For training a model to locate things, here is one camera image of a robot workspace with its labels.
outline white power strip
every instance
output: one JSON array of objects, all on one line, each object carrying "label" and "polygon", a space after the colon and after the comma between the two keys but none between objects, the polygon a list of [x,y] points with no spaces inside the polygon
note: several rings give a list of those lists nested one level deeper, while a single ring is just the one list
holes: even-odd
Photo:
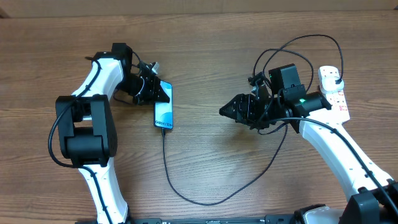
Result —
[{"label": "white power strip", "polygon": [[342,122],[349,121],[349,112],[346,97],[344,95],[344,81],[336,84],[335,80],[340,78],[338,69],[333,66],[322,66],[318,70],[320,89],[323,96],[331,104],[336,117]]}]

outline black bracket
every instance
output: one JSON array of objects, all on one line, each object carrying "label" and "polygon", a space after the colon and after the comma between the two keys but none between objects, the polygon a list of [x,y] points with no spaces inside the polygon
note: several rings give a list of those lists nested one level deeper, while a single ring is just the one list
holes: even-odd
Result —
[{"label": "black bracket", "polygon": [[297,220],[300,223],[305,223],[304,215],[306,212],[316,209],[316,208],[325,207],[325,206],[326,206],[325,204],[316,204],[316,205],[307,206],[305,208],[300,208],[300,209],[294,211],[294,220]]},{"label": "black bracket", "polygon": [[116,88],[132,96],[132,102],[137,105],[170,102],[169,96],[160,85],[160,78],[156,76],[154,70],[156,66],[157,62],[151,64],[139,62],[140,74],[137,76],[131,73],[125,76]]},{"label": "black bracket", "polygon": [[[220,108],[220,115],[232,118],[237,123],[246,124],[251,129],[269,128],[269,120],[289,117],[306,117],[311,111],[326,108],[331,104],[319,93],[307,94],[301,84],[294,64],[269,70],[271,83],[262,72],[248,78],[253,86],[252,94],[236,95],[229,103]],[[270,97],[266,84],[270,85]],[[299,132],[300,121],[289,122]]]},{"label": "black bracket", "polygon": [[[75,96],[59,96],[55,102],[57,116]],[[92,127],[75,127],[74,123],[91,116]],[[71,159],[74,167],[100,164],[106,167],[108,159],[116,155],[118,136],[106,95],[82,97],[72,104],[58,124],[61,152]]]},{"label": "black bracket", "polygon": [[[75,222],[75,224],[98,224],[98,222],[97,222],[97,220],[92,220],[92,221]],[[115,224],[140,224],[140,223],[136,223],[131,218],[130,208],[128,208],[126,221],[124,221],[122,223],[115,223]]]},{"label": "black bracket", "polygon": [[340,224],[377,224],[380,222],[379,202],[368,191],[352,195],[340,217]]},{"label": "black bracket", "polygon": [[295,223],[294,215],[266,215],[264,224],[293,224]]}]

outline phone screen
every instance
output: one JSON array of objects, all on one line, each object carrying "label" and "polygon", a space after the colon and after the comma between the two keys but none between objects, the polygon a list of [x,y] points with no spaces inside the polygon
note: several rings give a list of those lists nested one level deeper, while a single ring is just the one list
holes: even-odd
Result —
[{"label": "phone screen", "polygon": [[160,81],[163,91],[169,96],[169,103],[155,103],[154,126],[158,128],[173,129],[173,86]]}]

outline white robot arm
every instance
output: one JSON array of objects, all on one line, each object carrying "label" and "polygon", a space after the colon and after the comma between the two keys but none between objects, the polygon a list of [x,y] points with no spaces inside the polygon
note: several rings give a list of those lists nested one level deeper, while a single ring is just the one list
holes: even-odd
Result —
[{"label": "white robot arm", "polygon": [[[109,100],[115,89],[127,92],[139,105],[170,101],[156,77],[157,63],[139,59],[138,76],[130,73],[133,53],[126,44],[113,44],[111,52],[98,52],[91,58],[92,69],[82,86],[56,102],[61,151],[87,181],[98,214],[93,223],[130,223],[114,170],[117,135]],[[92,120],[93,127],[73,125],[83,120]]]},{"label": "white robot arm", "polygon": [[[344,82],[335,82],[340,78],[337,69],[320,69],[321,88],[326,86],[322,80],[328,82],[328,91],[324,92],[328,99],[320,92],[307,94],[294,64],[269,70],[269,77],[270,81],[259,73],[249,78],[254,94],[236,95],[220,109],[220,115],[258,130],[284,121],[320,153],[343,188],[348,204],[346,210],[325,205],[305,208],[297,215],[301,223],[379,223],[379,204],[390,217],[396,217],[398,184],[365,155],[342,126],[349,114],[341,98]],[[268,94],[266,81],[272,94]]]}]

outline wire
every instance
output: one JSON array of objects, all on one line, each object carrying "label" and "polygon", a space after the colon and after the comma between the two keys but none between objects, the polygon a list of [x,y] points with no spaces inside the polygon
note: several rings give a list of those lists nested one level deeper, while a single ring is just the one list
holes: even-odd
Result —
[{"label": "wire", "polygon": [[[259,81],[260,80],[257,80],[254,84],[255,84],[255,87],[256,87],[256,96],[257,96],[257,99],[259,99]],[[264,82],[266,83],[266,85],[268,86],[268,88],[271,90],[271,92],[272,92],[272,89],[271,89],[271,81],[269,81],[269,79],[268,78],[265,78],[264,79]]]},{"label": "wire", "polygon": [[141,62],[141,58],[139,58],[138,54],[135,53],[133,50],[131,51],[138,59],[138,64]]},{"label": "wire", "polygon": [[288,124],[288,123],[283,123],[283,124],[279,125],[277,128],[275,128],[274,130],[272,130],[272,131],[270,131],[270,132],[268,132],[268,133],[261,133],[261,132],[260,132],[260,129],[258,129],[258,130],[257,130],[257,133],[258,133],[259,135],[273,134],[273,133],[279,131],[281,128],[283,128],[283,127],[284,127],[285,125],[287,125],[287,124]]},{"label": "wire", "polygon": [[166,171],[166,178],[167,178],[167,182],[169,183],[170,187],[172,188],[172,190],[174,191],[174,193],[176,193],[180,198],[186,200],[187,202],[190,203],[194,203],[195,205],[201,205],[201,206],[213,206],[213,205],[219,205],[225,201],[227,201],[228,199],[230,199],[231,197],[234,197],[237,193],[239,193],[240,191],[244,190],[246,187],[249,187],[251,184],[253,184],[256,180],[258,180],[261,176],[263,176],[267,170],[270,168],[270,166],[272,165],[272,162],[274,161],[274,159],[276,158],[276,155],[278,154],[280,148],[282,147],[282,144],[285,141],[286,135],[287,135],[287,125],[285,125],[285,135],[282,138],[282,141],[279,144],[278,149],[276,150],[274,156],[272,157],[271,161],[269,162],[268,166],[256,177],[254,178],[252,181],[250,181],[249,183],[247,183],[245,186],[241,187],[239,190],[235,191],[234,193],[232,193],[230,196],[224,198],[223,200],[220,200],[219,202],[215,202],[215,203],[200,203],[200,202],[196,202],[193,200],[190,200],[186,197],[184,197],[183,195],[181,195],[172,185],[170,178],[169,178],[169,172],[167,171],[167,165],[166,165],[166,156],[165,156],[165,129],[162,129],[162,138],[163,138],[163,162],[164,162],[164,169]]},{"label": "wire", "polygon": [[121,102],[121,103],[125,103],[125,104],[127,104],[127,105],[134,105],[134,104],[129,103],[129,102],[126,102],[126,101],[124,101],[124,100],[117,99],[117,98],[115,97],[115,94],[116,94],[118,91],[119,91],[118,89],[115,89],[115,91],[114,91],[114,93],[113,93],[113,99],[114,99],[114,100],[116,100],[116,101],[118,101],[118,102]]},{"label": "wire", "polygon": [[[277,50],[279,50],[279,49],[267,49],[267,50],[263,51],[263,52],[260,54],[260,56],[259,56],[259,57],[257,58],[257,60],[256,60],[256,63],[254,64],[254,68],[253,68],[253,77],[254,77],[254,74],[256,73],[256,67],[257,67],[257,64],[258,64],[260,58],[262,57],[262,55],[264,55],[266,52],[268,52],[268,51],[270,51],[270,50],[277,51]],[[310,65],[310,67],[311,67],[311,80],[310,80],[310,84],[308,84],[308,87],[307,87],[307,89],[305,90],[305,92],[309,91],[309,89],[310,89],[310,87],[311,87],[311,85],[312,85],[312,81],[313,81],[313,66],[312,66],[312,63],[309,61],[308,58],[306,58],[306,57],[304,57],[303,55],[301,55],[301,54],[299,54],[299,53],[297,53],[297,52],[294,52],[294,51],[292,51],[292,50],[285,50],[285,49],[282,49],[282,50],[279,50],[279,51],[287,52],[287,53],[290,53],[290,54],[297,55],[297,56],[299,56],[300,58],[304,59],[304,60]]]},{"label": "wire", "polygon": [[55,157],[55,155],[54,155],[54,153],[53,153],[53,150],[52,150],[52,138],[53,138],[55,129],[57,128],[57,126],[58,126],[60,120],[62,119],[63,115],[67,112],[67,110],[69,110],[69,108],[70,108],[77,100],[79,100],[88,90],[90,90],[91,86],[94,84],[95,80],[98,78],[98,75],[100,74],[100,71],[101,71],[101,69],[102,69],[100,63],[99,63],[97,60],[93,60],[92,58],[89,58],[89,57],[86,57],[86,59],[91,60],[92,62],[95,62],[95,63],[97,64],[97,66],[98,66],[97,72],[95,73],[93,79],[89,82],[89,84],[86,85],[86,88],[85,88],[79,95],[77,95],[77,96],[75,97],[75,99],[73,99],[71,102],[69,102],[69,104],[67,104],[66,107],[64,107],[64,109],[61,111],[60,115],[59,115],[59,116],[56,118],[56,120],[54,121],[54,123],[53,123],[53,125],[52,125],[52,127],[51,127],[51,130],[50,130],[49,140],[48,140],[49,154],[50,154],[50,157],[52,158],[52,160],[53,160],[56,164],[58,164],[58,165],[60,165],[60,166],[62,166],[62,167],[67,167],[67,168],[80,168],[80,169],[87,170],[87,171],[90,173],[90,175],[92,176],[92,178],[93,178],[93,180],[94,180],[95,186],[96,186],[96,188],[97,188],[98,197],[99,197],[99,200],[100,200],[100,202],[101,202],[102,209],[103,209],[103,211],[105,212],[106,217],[108,218],[109,224],[112,224],[112,219],[111,219],[111,216],[109,215],[108,209],[107,209],[106,206],[105,206],[104,199],[103,199],[102,194],[101,194],[100,185],[99,185],[98,180],[97,180],[97,178],[96,178],[96,176],[95,176],[95,173],[94,173],[90,168],[88,168],[88,167],[85,167],[85,166],[74,167],[74,166],[71,165],[71,164],[65,164],[65,163],[59,161],[59,160]]},{"label": "wire", "polygon": [[278,106],[279,106],[279,108],[282,108],[282,105],[281,105],[281,103],[280,103],[280,97],[281,97],[281,95],[280,95],[280,93],[283,91],[284,89],[280,89],[280,90],[278,90],[278,95],[277,95],[277,101],[278,101]]},{"label": "wire", "polygon": [[331,132],[335,133],[350,149],[350,151],[353,153],[354,157],[356,160],[359,162],[361,167],[365,170],[366,174],[371,178],[371,180],[374,182],[374,184],[378,187],[378,189],[381,191],[383,196],[387,199],[389,202],[391,208],[393,209],[394,213],[398,217],[398,208],[396,207],[395,203],[392,201],[390,196],[387,194],[387,192],[384,190],[383,186],[377,181],[377,179],[374,177],[373,172],[369,170],[369,168],[366,166],[366,164],[363,162],[362,158],[359,156],[359,154],[355,151],[354,147],[349,143],[349,141],[340,133],[337,131],[337,129],[332,128],[331,126],[324,124],[320,121],[316,121],[314,119],[309,119],[309,118],[278,118],[278,119],[272,119],[269,121],[266,121],[266,123],[271,124],[277,121],[308,121],[311,123],[315,123],[319,126],[322,126],[324,128],[329,129]]},{"label": "wire", "polygon": [[294,38],[294,39],[288,41],[286,44],[284,44],[283,46],[281,46],[277,51],[275,51],[275,52],[271,55],[271,57],[269,57],[268,61],[267,61],[266,64],[264,65],[264,68],[262,69],[262,74],[265,76],[266,66],[268,65],[269,61],[275,56],[275,54],[277,54],[278,52],[282,51],[282,49],[285,48],[286,46],[288,46],[291,42],[293,42],[293,41],[295,41],[295,40],[297,40],[297,39],[304,38],[304,37],[327,37],[327,38],[331,39],[331,40],[337,45],[338,51],[339,51],[339,53],[340,53],[340,58],[341,58],[341,75],[340,75],[340,78],[339,78],[338,80],[336,80],[336,84],[340,84],[341,81],[343,80],[343,72],[344,72],[344,67],[343,67],[343,62],[344,62],[344,61],[343,61],[343,53],[341,52],[341,48],[340,48],[340,45],[338,44],[338,42],[337,42],[334,38],[332,38],[331,36],[325,35],[325,34],[310,34],[310,35],[304,35],[304,36],[296,37],[296,38]]},{"label": "wire", "polygon": [[265,108],[263,114],[260,116],[260,118],[250,126],[250,130],[252,130],[253,128],[256,128],[256,126],[258,125],[258,123],[260,123],[260,121],[262,121],[262,119],[265,117],[265,115],[267,114],[269,108],[271,107],[272,102],[274,101],[274,94],[271,94],[271,100],[269,101],[269,104],[267,106],[267,108]]}]

